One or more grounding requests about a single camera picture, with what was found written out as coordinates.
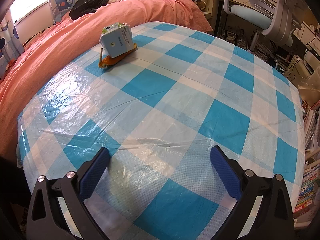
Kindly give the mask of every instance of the blue gripper pad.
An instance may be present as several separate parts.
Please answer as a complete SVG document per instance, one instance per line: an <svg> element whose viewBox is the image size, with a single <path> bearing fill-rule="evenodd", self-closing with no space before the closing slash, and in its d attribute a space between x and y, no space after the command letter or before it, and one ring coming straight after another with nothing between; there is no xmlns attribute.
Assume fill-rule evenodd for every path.
<svg viewBox="0 0 320 240"><path fill-rule="evenodd" d="M211 149L210 161L216 169L228 194L239 201L242 196L241 181L225 159L227 157L224 157L219 150L222 151L218 146L214 146Z"/></svg>
<svg viewBox="0 0 320 240"><path fill-rule="evenodd" d="M96 188L103 172L110 162L110 154L108 149L101 148L100 154L93 158L87 172L83 175L79 182L79 199L84 201L86 198L91 197L94 189Z"/></svg>

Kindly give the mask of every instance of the blue plaid sheet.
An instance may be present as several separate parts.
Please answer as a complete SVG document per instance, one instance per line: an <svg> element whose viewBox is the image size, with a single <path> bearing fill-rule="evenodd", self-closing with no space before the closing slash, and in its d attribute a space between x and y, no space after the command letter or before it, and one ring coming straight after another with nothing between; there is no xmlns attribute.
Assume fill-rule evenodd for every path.
<svg viewBox="0 0 320 240"><path fill-rule="evenodd" d="M110 239L211 239L235 204L210 164L219 145L243 169L282 174L295 206L304 164L297 89L205 33L160 22L132 33L138 49L115 67L98 68L100 46L89 49L18 117L30 189L39 175L63 177L104 146L111 163L85 204Z"/></svg>

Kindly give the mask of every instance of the metal screw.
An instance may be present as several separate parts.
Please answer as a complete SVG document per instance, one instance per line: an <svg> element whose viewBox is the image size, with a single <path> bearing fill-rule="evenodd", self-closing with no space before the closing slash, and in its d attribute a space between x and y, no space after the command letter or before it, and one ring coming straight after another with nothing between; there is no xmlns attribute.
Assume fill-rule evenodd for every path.
<svg viewBox="0 0 320 240"><path fill-rule="evenodd" d="M39 177L38 177L38 181L39 181L39 182L44 181L44 176L43 176L43 175L39 176Z"/></svg>
<svg viewBox="0 0 320 240"><path fill-rule="evenodd" d="M276 179L281 181L281 180L283 180L283 177L280 174L276 174Z"/></svg>
<svg viewBox="0 0 320 240"><path fill-rule="evenodd" d="M245 173L246 176L248 176L248 177L252 177L252 176L254 175L254 172L253 172L252 170L246 170L244 173Z"/></svg>
<svg viewBox="0 0 320 240"><path fill-rule="evenodd" d="M67 178L69 178L69 179L73 178L74 176L75 176L75 172L74 171L69 171L67 173Z"/></svg>

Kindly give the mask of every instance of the book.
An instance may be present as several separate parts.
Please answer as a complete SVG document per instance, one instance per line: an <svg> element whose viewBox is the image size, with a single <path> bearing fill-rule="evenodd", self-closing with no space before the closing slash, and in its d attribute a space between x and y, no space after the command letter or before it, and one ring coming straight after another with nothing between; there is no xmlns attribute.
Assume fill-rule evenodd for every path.
<svg viewBox="0 0 320 240"><path fill-rule="evenodd" d="M318 171L317 173L315 174L311 174L307 180L305 180L303 183L302 183L302 187L305 186L306 184L310 183L310 182L313 182L315 181L318 185L320 184L320 171Z"/></svg>
<svg viewBox="0 0 320 240"><path fill-rule="evenodd" d="M303 174L302 184L316 174L320 175L320 164L318 164L317 166L313 167L310 171Z"/></svg>
<svg viewBox="0 0 320 240"><path fill-rule="evenodd" d="M317 123L319 123L318 119L315 119L312 123L310 133L308 135L308 140L306 141L306 149L313 149L312 137L315 134Z"/></svg>
<svg viewBox="0 0 320 240"><path fill-rule="evenodd" d="M310 149L317 149L319 147L319 135L320 135L320 120L318 118L318 120L316 122L315 132L313 133L311 140L309 142Z"/></svg>
<svg viewBox="0 0 320 240"><path fill-rule="evenodd" d="M306 203L308 203L310 200L312 200L312 198L306 199L305 201L301 202L299 205L296 205L295 209L299 210L299 209L301 208L301 206L304 207L304 205L305 205Z"/></svg>
<svg viewBox="0 0 320 240"><path fill-rule="evenodd" d="M302 205L300 205L300 206L298 206L298 207L296 207L296 208L294 209L294 213L300 211L300 210L303 209L303 208L306 208L306 207L310 206L312 203L313 203L312 199L304 202Z"/></svg>
<svg viewBox="0 0 320 240"><path fill-rule="evenodd" d="M315 179L310 180L307 183L302 184L300 192L302 192L303 190L306 190L308 187L313 186L314 184L317 184Z"/></svg>
<svg viewBox="0 0 320 240"><path fill-rule="evenodd" d="M299 193L299 196L303 196L305 194L308 194L311 191L314 191L316 193L317 190L318 190L318 185L317 184L312 184L309 187L307 187L305 190L301 190L300 193Z"/></svg>
<svg viewBox="0 0 320 240"><path fill-rule="evenodd" d="M293 213L293 218L298 218L299 216L301 216L309 211L310 211L310 207L303 208L303 209Z"/></svg>
<svg viewBox="0 0 320 240"><path fill-rule="evenodd" d="M309 192L307 194L304 194L302 196L299 196L298 202L300 202L302 199L307 198L308 196L312 197L312 195L315 195L314 192Z"/></svg>
<svg viewBox="0 0 320 240"><path fill-rule="evenodd" d="M311 138L311 130L316 121L316 112L312 109L309 109L307 112L306 120L304 122L304 134L305 134L305 147L307 147L308 142Z"/></svg>
<svg viewBox="0 0 320 240"><path fill-rule="evenodd" d="M308 200L308 199L314 199L315 198L315 194L308 194L306 197L303 197L302 199L300 199L298 202L297 202L297 205L296 205L296 207L297 206L299 206L301 203L304 203L306 200Z"/></svg>

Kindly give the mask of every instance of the pink comforter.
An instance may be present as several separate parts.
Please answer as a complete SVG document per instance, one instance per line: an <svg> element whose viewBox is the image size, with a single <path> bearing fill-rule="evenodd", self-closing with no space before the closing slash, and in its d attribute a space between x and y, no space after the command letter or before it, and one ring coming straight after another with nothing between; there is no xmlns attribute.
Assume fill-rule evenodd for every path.
<svg viewBox="0 0 320 240"><path fill-rule="evenodd" d="M114 22L131 27L161 21L212 31L191 0L126 0L108 4L76 21L48 29L19 58L0 88L0 155L15 162L17 117L37 91L71 60L99 43L101 30Z"/></svg>

